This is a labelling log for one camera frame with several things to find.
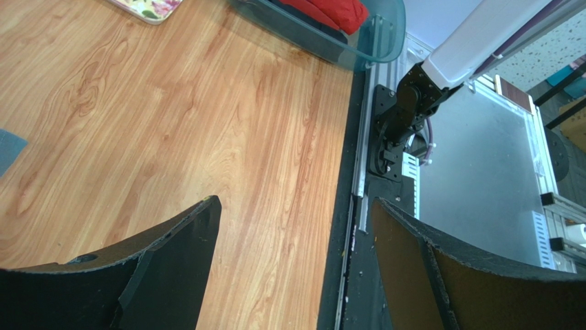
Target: wood grain pattern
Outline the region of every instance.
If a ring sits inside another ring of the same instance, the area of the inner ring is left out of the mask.
[[[0,3],[0,267],[73,257],[219,195],[198,329],[314,329],[351,73],[184,1],[150,26],[103,0]]]

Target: red cloth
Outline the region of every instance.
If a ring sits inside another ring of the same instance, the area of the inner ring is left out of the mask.
[[[308,0],[281,0],[285,5],[292,6],[293,8],[303,12],[307,16],[315,19],[319,23],[325,24],[332,29],[338,31],[340,29],[334,21],[324,14],[319,8]]]
[[[368,18],[368,9],[359,0],[281,0],[316,21],[347,34],[358,31]]]

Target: floral mat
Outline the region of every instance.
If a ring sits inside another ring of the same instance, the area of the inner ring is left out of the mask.
[[[118,7],[151,24],[163,22],[182,0],[109,0]]]

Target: transparent plastic container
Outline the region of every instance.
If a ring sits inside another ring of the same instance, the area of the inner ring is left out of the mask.
[[[374,63],[391,62],[401,54],[405,37],[402,0],[362,0],[368,19],[352,35],[335,31],[295,10],[270,0],[228,0],[243,17],[289,42],[333,63],[364,71]]]

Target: black mounting bracket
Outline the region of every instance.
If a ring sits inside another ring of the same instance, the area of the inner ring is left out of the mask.
[[[369,172],[400,182],[405,142],[423,129],[425,119],[460,87],[440,89],[422,68],[414,65],[399,82],[397,91],[378,85],[374,89]]]

